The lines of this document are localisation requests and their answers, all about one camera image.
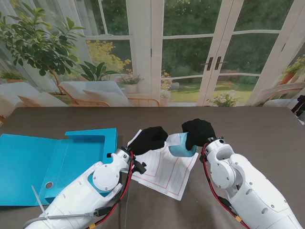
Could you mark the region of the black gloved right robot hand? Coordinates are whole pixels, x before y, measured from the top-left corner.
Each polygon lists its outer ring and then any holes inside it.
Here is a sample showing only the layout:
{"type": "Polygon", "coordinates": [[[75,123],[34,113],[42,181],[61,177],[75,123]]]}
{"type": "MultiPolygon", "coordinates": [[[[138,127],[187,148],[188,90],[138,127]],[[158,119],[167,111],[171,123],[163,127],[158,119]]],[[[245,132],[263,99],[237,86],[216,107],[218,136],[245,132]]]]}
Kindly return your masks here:
{"type": "Polygon", "coordinates": [[[182,124],[184,133],[187,133],[185,147],[191,150],[193,146],[203,147],[209,138],[216,138],[211,123],[196,118],[182,124]]]}

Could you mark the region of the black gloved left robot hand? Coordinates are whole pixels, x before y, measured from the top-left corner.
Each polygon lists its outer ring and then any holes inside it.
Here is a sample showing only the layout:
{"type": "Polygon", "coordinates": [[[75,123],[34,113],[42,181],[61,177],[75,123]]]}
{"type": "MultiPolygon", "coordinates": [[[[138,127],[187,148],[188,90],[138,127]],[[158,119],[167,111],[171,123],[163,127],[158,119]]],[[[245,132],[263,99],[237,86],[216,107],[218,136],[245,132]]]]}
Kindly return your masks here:
{"type": "Polygon", "coordinates": [[[167,137],[167,132],[161,126],[149,127],[136,136],[128,149],[136,156],[143,155],[150,150],[163,148],[167,137]]]}

